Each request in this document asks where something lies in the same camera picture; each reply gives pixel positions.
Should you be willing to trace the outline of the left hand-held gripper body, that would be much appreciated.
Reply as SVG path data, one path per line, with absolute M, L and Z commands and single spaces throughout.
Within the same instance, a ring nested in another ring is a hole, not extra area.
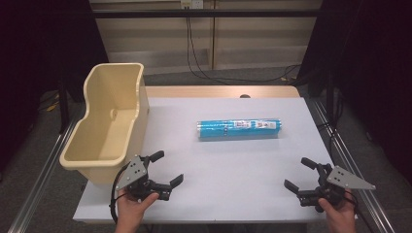
M 150 194 L 158 193 L 159 200 L 168 201 L 172 188 L 170 184 L 156 183 L 149 179 L 149 164 L 135 155 L 123 166 L 115 178 L 115 190 L 124 189 L 133 200 L 145 200 Z

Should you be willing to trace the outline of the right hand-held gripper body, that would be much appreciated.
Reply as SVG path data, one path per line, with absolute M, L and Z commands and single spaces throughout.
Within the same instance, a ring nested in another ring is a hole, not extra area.
M 376 186 L 351 172 L 330 164 L 317 163 L 318 186 L 313 190 L 299 190 L 296 197 L 302 207 L 313 206 L 318 213 L 324 210 L 318 200 L 325 198 L 332 206 L 339 206 L 345 197 L 346 189 L 375 190 Z

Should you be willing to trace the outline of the cream plastic bin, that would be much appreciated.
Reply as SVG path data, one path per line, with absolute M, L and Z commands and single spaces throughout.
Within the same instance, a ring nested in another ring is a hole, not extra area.
M 111 183 L 142 151 L 150 105 L 140 63 L 94 66 L 84 83 L 86 112 L 60 155 L 67 170 L 95 184 Z

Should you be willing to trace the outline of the blue roll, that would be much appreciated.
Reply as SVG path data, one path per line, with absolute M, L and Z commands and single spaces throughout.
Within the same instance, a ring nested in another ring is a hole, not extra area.
M 196 123 L 199 139 L 276 137 L 282 129 L 278 118 L 215 119 Z

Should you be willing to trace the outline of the person's right hand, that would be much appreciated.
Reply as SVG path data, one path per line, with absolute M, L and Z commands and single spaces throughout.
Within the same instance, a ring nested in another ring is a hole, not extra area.
M 320 198 L 318 203 L 326 212 L 327 226 L 350 226 L 355 227 L 355 206 L 351 203 L 353 200 L 351 190 L 345 190 L 345 200 L 340 207 L 333 207 L 325 198 Z

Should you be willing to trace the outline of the person's left hand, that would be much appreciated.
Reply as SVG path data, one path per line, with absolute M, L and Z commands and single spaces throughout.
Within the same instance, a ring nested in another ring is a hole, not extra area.
M 157 200 L 158 193 L 150 194 L 144 201 L 133 201 L 124 189 L 119 191 L 117 225 L 139 226 L 145 211 Z

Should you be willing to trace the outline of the white table mat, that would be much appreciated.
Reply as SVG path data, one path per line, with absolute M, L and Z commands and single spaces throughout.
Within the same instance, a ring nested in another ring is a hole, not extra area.
M 205 119 L 278 118 L 275 138 L 203 141 L 196 124 Z M 183 182 L 167 201 L 145 212 L 148 224 L 291 223 L 324 219 L 301 207 L 285 181 L 301 189 L 317 184 L 308 157 L 328 163 L 329 155 L 302 98 L 152 98 L 143 154 L 164 150 L 149 167 L 150 178 Z

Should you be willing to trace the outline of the black curtain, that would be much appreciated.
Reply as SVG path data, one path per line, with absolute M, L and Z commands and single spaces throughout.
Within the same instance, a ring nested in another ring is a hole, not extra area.
M 412 184 L 412 0 L 322 0 L 297 81 L 340 89 Z
M 0 0 L 0 173 L 49 90 L 83 102 L 91 68 L 108 56 L 89 0 Z

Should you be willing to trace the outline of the black horizontal bar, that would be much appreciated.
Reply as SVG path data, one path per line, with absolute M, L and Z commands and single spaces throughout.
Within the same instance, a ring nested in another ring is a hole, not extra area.
M 95 18 L 150 18 L 150 17 L 319 17 L 320 10 L 93 10 Z

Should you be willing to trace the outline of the metal floor rail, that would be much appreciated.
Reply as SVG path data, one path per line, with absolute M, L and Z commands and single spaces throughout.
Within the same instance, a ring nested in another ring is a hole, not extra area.
M 61 116 L 59 132 L 53 141 L 52 148 L 48 151 L 47 159 L 41 165 L 38 175 L 32 176 L 32 184 L 24 201 L 19 206 L 16 217 L 14 218 L 7 233 L 25 233 L 31 218 L 36 212 L 37 207 L 42 202 L 45 191 L 50 184 L 53 171 L 58 164 L 59 156 L 69 141 L 75 124 L 83 116 L 85 110 L 83 105 L 74 106 L 69 110 L 68 116 Z
M 334 165 L 341 165 L 351 173 L 366 179 L 354 154 L 345 143 L 341 133 L 331 126 L 326 116 L 326 107 L 318 99 L 308 99 L 309 111 L 315 120 L 326 150 Z M 375 190 L 352 190 L 357 196 L 359 210 L 365 219 L 364 225 L 373 233 L 395 233 L 394 225 L 376 196 Z

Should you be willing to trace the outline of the white wall socket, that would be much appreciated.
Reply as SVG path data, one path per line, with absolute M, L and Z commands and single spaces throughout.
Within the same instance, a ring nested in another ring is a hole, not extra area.
M 203 0 L 180 0 L 181 8 L 184 10 L 201 10 L 204 8 Z

